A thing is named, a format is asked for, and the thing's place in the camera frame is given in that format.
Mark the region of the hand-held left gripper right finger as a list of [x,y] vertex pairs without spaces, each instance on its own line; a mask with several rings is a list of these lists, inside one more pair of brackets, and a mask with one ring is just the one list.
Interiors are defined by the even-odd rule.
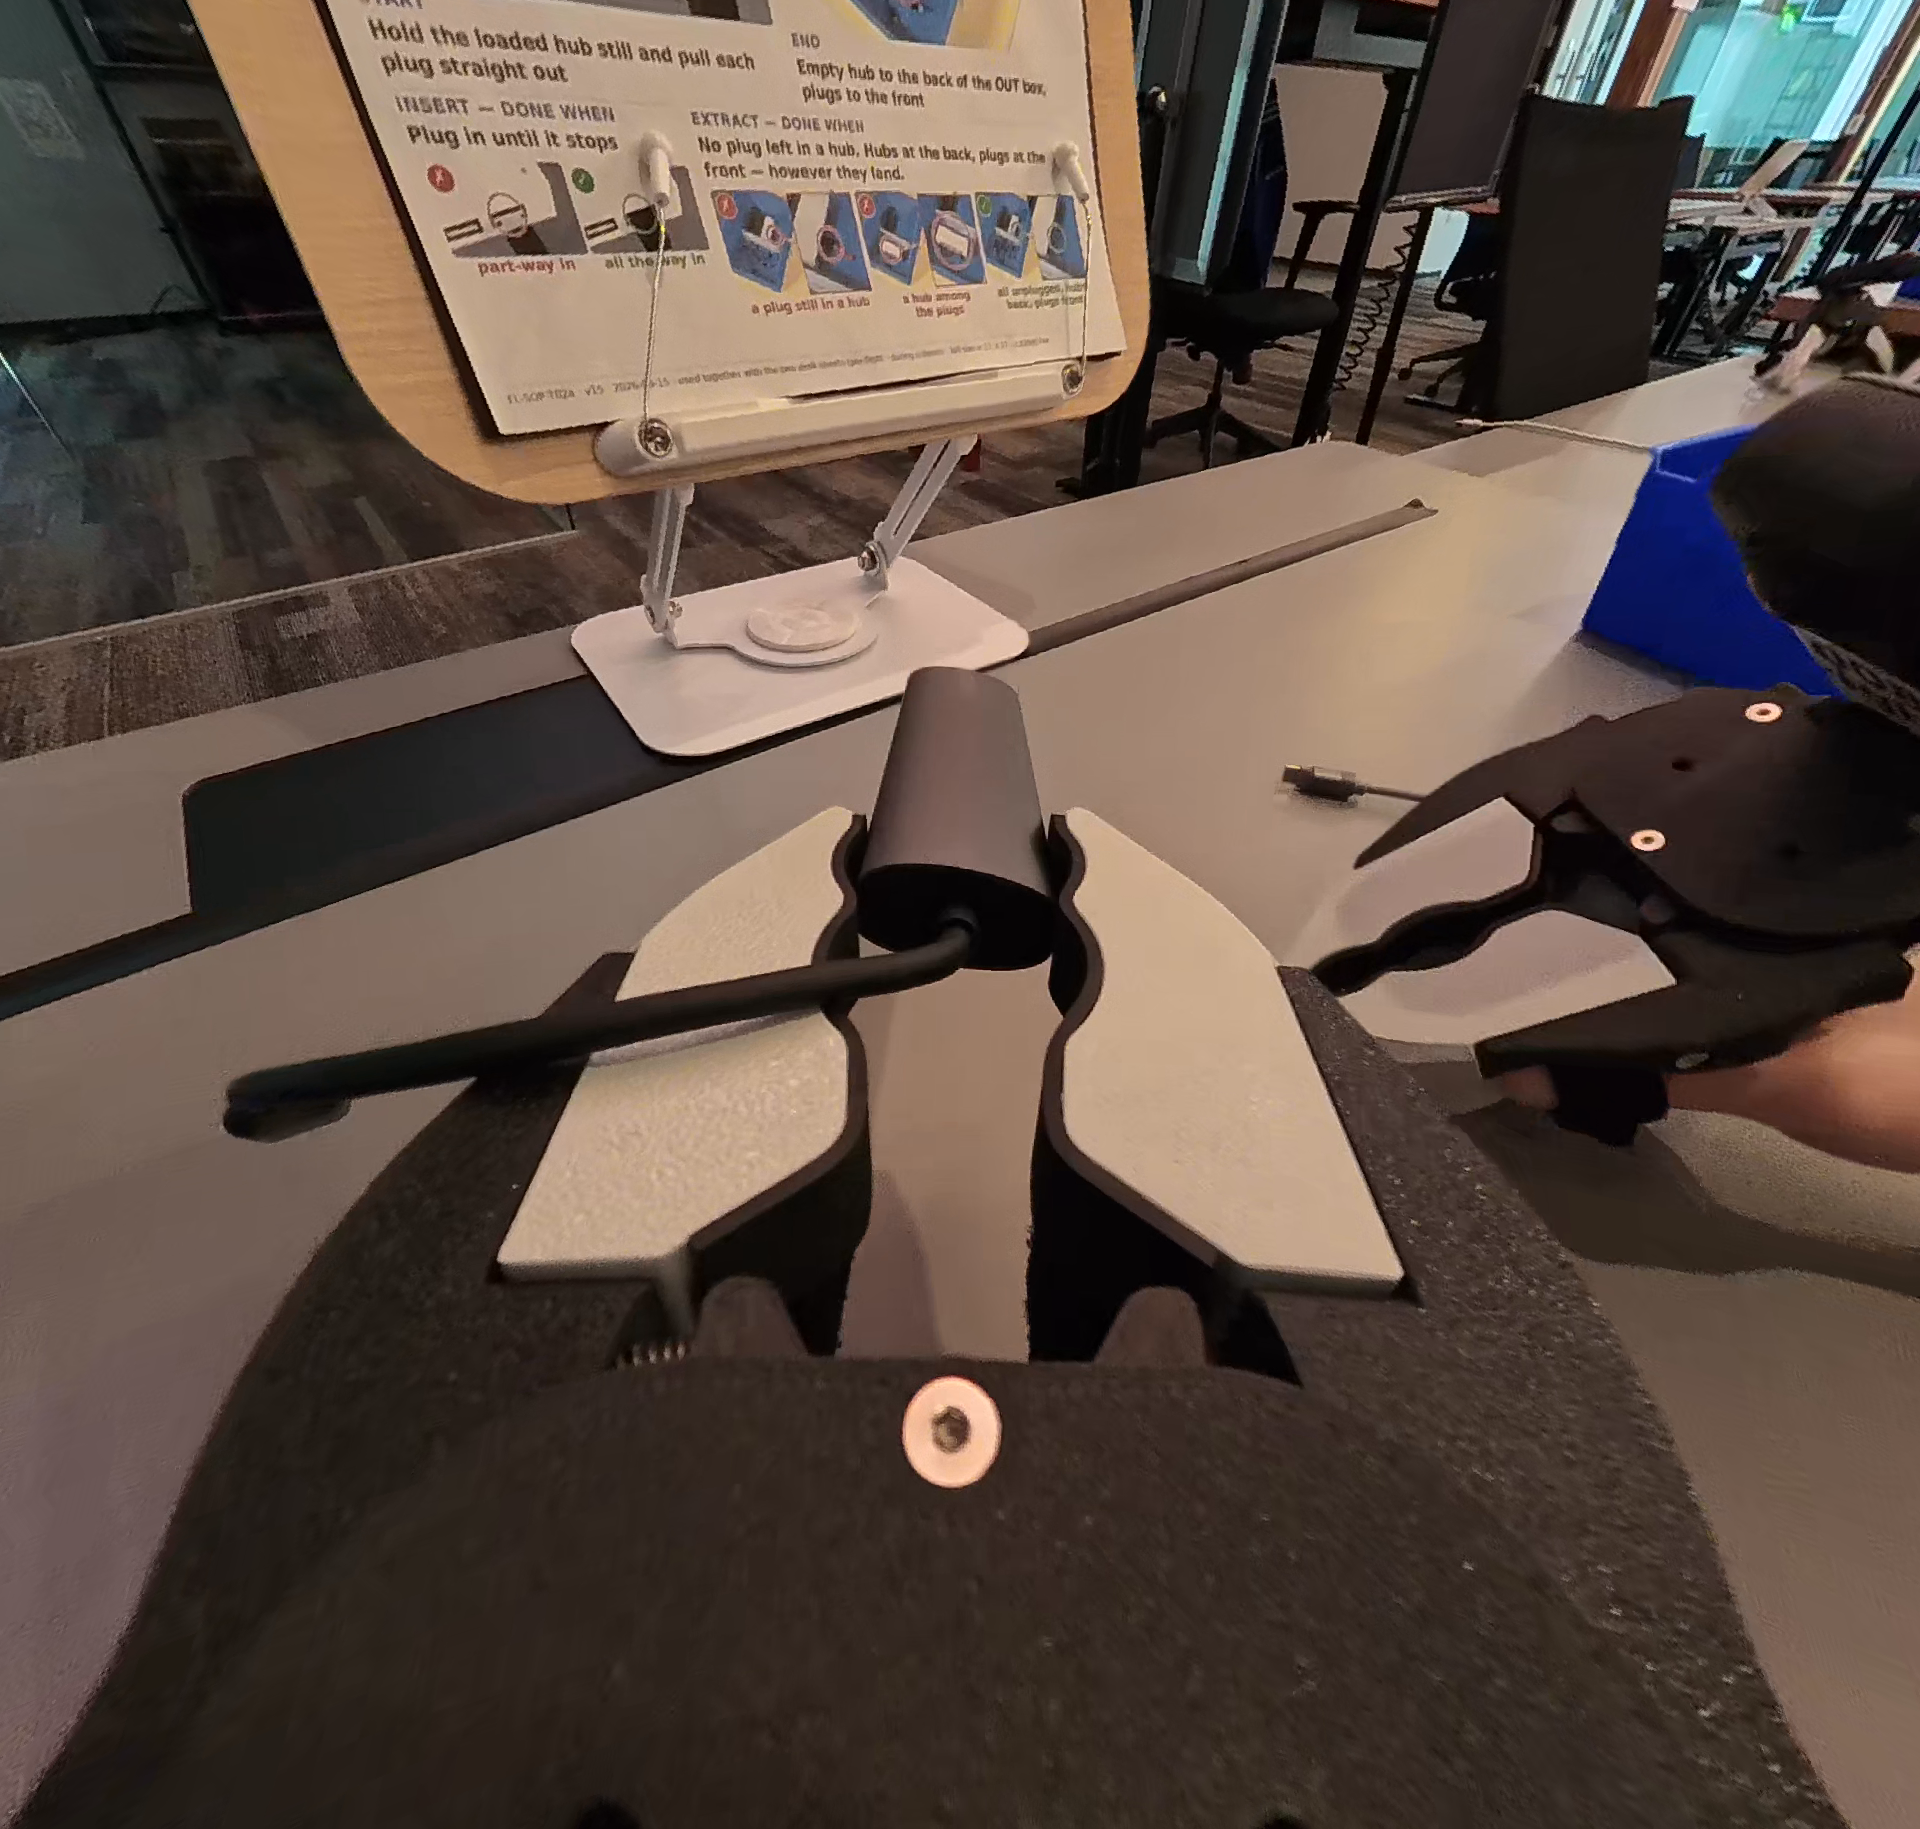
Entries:
[[1060,812],[1050,1150],[1253,1292],[1395,1293],[1406,1268],[1263,942],[1104,816]]

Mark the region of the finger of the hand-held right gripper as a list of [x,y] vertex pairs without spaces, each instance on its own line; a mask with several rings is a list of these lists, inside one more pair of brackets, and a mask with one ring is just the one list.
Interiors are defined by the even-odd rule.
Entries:
[[1480,765],[1412,800],[1357,858],[1359,873],[1533,873],[1535,821]]
[[1451,1000],[1591,986],[1612,1000],[1670,990],[1637,891],[1599,873],[1451,888],[1400,873],[1357,875],[1316,919],[1308,970],[1335,994],[1433,978]]

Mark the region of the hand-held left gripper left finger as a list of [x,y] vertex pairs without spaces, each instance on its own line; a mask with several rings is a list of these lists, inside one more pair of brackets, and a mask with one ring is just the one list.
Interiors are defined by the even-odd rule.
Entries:
[[[683,896],[615,997],[851,952],[862,830],[830,805]],[[706,1289],[761,1278],[803,1336],[835,1336],[870,1210],[865,1059],[813,1006],[590,1057],[495,1265],[520,1285],[644,1282],[680,1329]]]

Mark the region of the person's right hand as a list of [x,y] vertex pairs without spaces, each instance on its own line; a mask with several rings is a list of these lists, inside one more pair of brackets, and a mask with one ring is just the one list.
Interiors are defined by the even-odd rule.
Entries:
[[1667,1106],[1740,1117],[1859,1168],[1917,1171],[1917,986],[1747,1067],[1665,1072]]

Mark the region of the blue plastic bin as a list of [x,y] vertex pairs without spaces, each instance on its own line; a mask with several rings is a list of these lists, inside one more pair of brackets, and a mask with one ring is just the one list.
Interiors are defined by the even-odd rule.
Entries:
[[1710,483],[1752,423],[1649,452],[1580,631],[1699,687],[1840,689],[1796,631],[1767,616],[1710,506]]

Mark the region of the black mesh swivel chair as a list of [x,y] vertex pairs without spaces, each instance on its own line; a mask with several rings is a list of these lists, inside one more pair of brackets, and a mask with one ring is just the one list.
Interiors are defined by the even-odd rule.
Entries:
[[1269,269],[1284,221],[1284,186],[1249,182],[1230,252],[1211,287],[1182,280],[1154,282],[1154,315],[1149,333],[1149,370],[1168,345],[1193,357],[1213,357],[1213,385],[1199,407],[1145,423],[1141,447],[1193,435],[1202,468],[1213,466],[1213,450],[1228,435],[1239,458],[1273,453],[1285,444],[1260,426],[1225,413],[1228,377],[1244,377],[1255,354],[1285,337],[1320,333],[1335,320],[1335,300],[1292,284],[1273,284]]

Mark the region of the black computer monitor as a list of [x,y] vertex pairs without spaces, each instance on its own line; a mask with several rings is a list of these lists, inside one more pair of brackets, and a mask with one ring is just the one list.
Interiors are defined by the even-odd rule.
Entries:
[[1572,0],[1439,0],[1388,177],[1388,211],[1488,201]]

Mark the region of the black framed cabinet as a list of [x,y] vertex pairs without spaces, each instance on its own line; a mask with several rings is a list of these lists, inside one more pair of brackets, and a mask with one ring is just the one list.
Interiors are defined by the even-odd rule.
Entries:
[[1134,0],[1152,287],[1220,280],[1290,0]]

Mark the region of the printed instruction sheet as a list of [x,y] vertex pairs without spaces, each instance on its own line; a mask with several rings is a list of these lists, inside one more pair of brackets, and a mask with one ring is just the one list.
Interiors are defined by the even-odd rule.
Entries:
[[1119,354],[1087,0],[317,0],[495,432]]

